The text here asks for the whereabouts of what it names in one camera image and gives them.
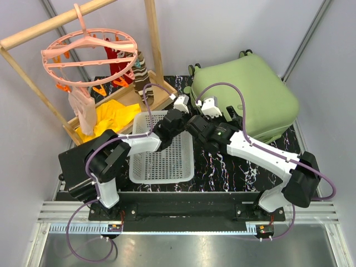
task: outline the wooden drying rack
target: wooden drying rack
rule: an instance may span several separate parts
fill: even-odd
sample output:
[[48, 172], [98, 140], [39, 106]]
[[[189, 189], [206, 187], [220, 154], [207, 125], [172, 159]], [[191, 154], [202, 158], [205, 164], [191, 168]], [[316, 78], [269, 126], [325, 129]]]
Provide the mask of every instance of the wooden drying rack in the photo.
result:
[[[82, 15], [89, 14], [99, 8], [102, 8], [116, 0], [92, 0], [86, 4], [79, 6]], [[152, 54], [154, 58], [154, 65], [156, 73], [149, 71], [150, 80], [152, 83], [157, 83], [164, 86], [174, 95], [177, 95], [177, 91], [171, 87], [163, 79], [163, 66], [161, 58], [161, 47], [160, 39], [158, 33], [158, 25], [156, 18], [156, 8], [155, 0], [144, 0], [146, 7], [147, 22], [149, 24], [150, 37], [151, 37], [151, 47]], [[29, 87], [36, 93], [36, 95], [42, 100], [42, 102], [52, 111], [52, 113], [59, 119], [63, 124], [64, 129], [67, 131], [69, 136], [73, 139], [76, 145], [83, 143], [83, 140], [79, 137], [75, 129], [79, 127], [78, 117], [75, 117], [71, 121], [66, 121], [66, 119], [60, 114], [60, 112], [54, 107], [54, 105], [48, 100], [48, 98], [42, 93], [38, 86], [31, 80], [31, 78], [25, 73], [21, 66], [15, 61], [15, 59], [9, 54], [8, 50], [15, 48], [23, 43], [26, 43], [38, 36], [41, 36], [53, 29], [56, 29], [68, 22], [76, 20], [77, 13], [75, 9], [69, 10], [63, 14], [57, 15], [47, 21], [39, 23], [31, 28], [25, 29], [14, 35], [11, 35], [0, 41], [0, 53], [5, 58], [5, 60], [14, 68], [14, 70], [21, 76], [21, 78], [29, 85]], [[168, 106], [172, 100], [169, 98], [168, 94], [164, 90], [153, 87], [155, 102], [150, 106], [152, 110], [162, 110], [164, 107]], [[140, 103], [141, 110], [146, 111], [145, 105], [143, 105], [141, 98], [134, 92], [133, 85], [128, 88], [123, 88], [115, 93], [109, 95], [101, 102], [97, 103], [96, 106], [101, 105], [109, 101], [110, 99], [119, 100], [123, 105], [132, 105], [134, 103]], [[127, 125], [120, 132], [129, 133], [132, 130], [132, 123]]]

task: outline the pink circular hanger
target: pink circular hanger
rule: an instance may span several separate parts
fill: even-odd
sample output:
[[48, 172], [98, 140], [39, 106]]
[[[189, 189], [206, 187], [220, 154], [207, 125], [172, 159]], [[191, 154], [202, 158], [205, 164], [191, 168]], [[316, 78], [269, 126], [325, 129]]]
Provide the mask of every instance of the pink circular hanger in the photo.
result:
[[[120, 32], [114, 29], [107, 29], [107, 28], [93, 28], [93, 29], [87, 29], [82, 17], [82, 14], [80, 12], [80, 8], [77, 4], [74, 4], [74, 8], [77, 12], [78, 19], [81, 25], [82, 30], [77, 31], [77, 32], [72, 32], [69, 33], [65, 36], [62, 36], [61, 38], [55, 40], [53, 43], [50, 44], [50, 46], [47, 47], [46, 50], [42, 50], [42, 63], [47, 71], [47, 73], [58, 83], [62, 85], [68, 85], [68, 86], [76, 86], [76, 87], [88, 87], [88, 86], [95, 86], [95, 85], [101, 85], [107, 82], [111, 82], [123, 75], [129, 76], [132, 80], [135, 78], [134, 74], [132, 72], [131, 67], [135, 64], [137, 60], [137, 43], [135, 40], [129, 36], [128, 34], [124, 32]], [[96, 36], [95, 33], [102, 33], [105, 35], [106, 34], [113, 34], [114, 36], [123, 36], [123, 40], [115, 40], [113, 42], [96, 38], [93, 36]], [[69, 38], [75, 37], [75, 36], [80, 36], [82, 35], [83, 37], [80, 39], [77, 39], [73, 41], [70, 44], [65, 44], [66, 40]], [[85, 47], [109, 47], [111, 49], [119, 50], [119, 51], [124, 51], [132, 54], [131, 57], [124, 57], [124, 58], [114, 58], [111, 60], [105, 59], [105, 60], [93, 60], [93, 61], [83, 61], [83, 62], [61, 62], [60, 58], [62, 54], [68, 53], [69, 50], [71, 49], [78, 49], [78, 48], [85, 48]], [[55, 63], [48, 63], [49, 60], [56, 58]], [[95, 80], [91, 82], [73, 82], [69, 81], [67, 79], [64, 79], [63, 77], [58, 77], [55, 72], [53, 71], [54, 68], [67, 68], [67, 67], [84, 67], [84, 66], [94, 66], [94, 65], [105, 65], [105, 64], [110, 64], [110, 63], [121, 63], [121, 62], [127, 62], [126, 67], [120, 71], [115, 73], [114, 75], [111, 75], [110, 77], [106, 77], [104, 79], [100, 80]]]

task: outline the white plastic basket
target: white plastic basket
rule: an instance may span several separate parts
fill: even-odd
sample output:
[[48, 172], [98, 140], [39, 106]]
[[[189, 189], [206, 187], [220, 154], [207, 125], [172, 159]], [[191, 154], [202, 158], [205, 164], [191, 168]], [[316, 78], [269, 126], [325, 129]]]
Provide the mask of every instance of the white plastic basket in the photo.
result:
[[[167, 111], [152, 111], [154, 125]], [[147, 132], [150, 127], [148, 112], [137, 114], [133, 134]], [[173, 138], [172, 144], [161, 152], [146, 152], [130, 156], [129, 176], [137, 184], [170, 184], [189, 181], [194, 176], [193, 140], [188, 132]]]

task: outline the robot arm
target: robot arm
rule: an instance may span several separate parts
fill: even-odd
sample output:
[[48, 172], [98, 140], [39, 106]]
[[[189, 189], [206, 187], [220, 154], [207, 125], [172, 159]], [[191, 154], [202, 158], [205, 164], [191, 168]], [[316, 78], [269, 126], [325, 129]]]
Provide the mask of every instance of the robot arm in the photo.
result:
[[[273, 212], [277, 208], [290, 203], [308, 207], [315, 194], [320, 178], [312, 172], [290, 162], [303, 161], [303, 163], [318, 169], [315, 157], [305, 152], [299, 156], [294, 153], [282, 151], [249, 138], [253, 144], [278, 154], [284, 155], [283, 161], [255, 146], [250, 145], [243, 132], [238, 128], [222, 122], [213, 123], [212, 118], [221, 117], [214, 98], [204, 100], [202, 112], [204, 115], [195, 115], [190, 118], [186, 107], [187, 96], [180, 96], [174, 104], [174, 109], [158, 122], [153, 133], [146, 137], [135, 139], [122, 139], [106, 146], [89, 163], [89, 168], [97, 180], [97, 189], [100, 192], [101, 203], [106, 208], [113, 207], [118, 202], [115, 176], [125, 161], [125, 158], [142, 152], [162, 151], [170, 146], [172, 139], [182, 131], [188, 131], [196, 143], [206, 151], [217, 152], [231, 156], [241, 157], [271, 171], [282, 179], [282, 183], [271, 190], [262, 192], [256, 200], [256, 207], [264, 212]], [[108, 140], [117, 137], [111, 130], [104, 132], [91, 147], [90, 154]]]

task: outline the metal floor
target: metal floor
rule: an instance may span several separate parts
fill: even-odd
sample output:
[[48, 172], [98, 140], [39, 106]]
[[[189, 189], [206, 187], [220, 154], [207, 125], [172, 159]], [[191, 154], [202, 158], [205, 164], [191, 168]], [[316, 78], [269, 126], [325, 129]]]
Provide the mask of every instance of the metal floor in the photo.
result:
[[[276, 225], [277, 233], [286, 230]], [[94, 235], [73, 234], [73, 248], [79, 247]], [[233, 236], [181, 236], [181, 235], [121, 235], [115, 239], [115, 253], [97, 266], [253, 266], [253, 267], [334, 267], [334, 256], [321, 225], [295, 225], [283, 239], [272, 242], [242, 241]], [[103, 240], [96, 240], [78, 253], [89, 259], [100, 259], [110, 249]], [[91, 266], [69, 253], [64, 234], [49, 234], [41, 261], [42, 267]]]

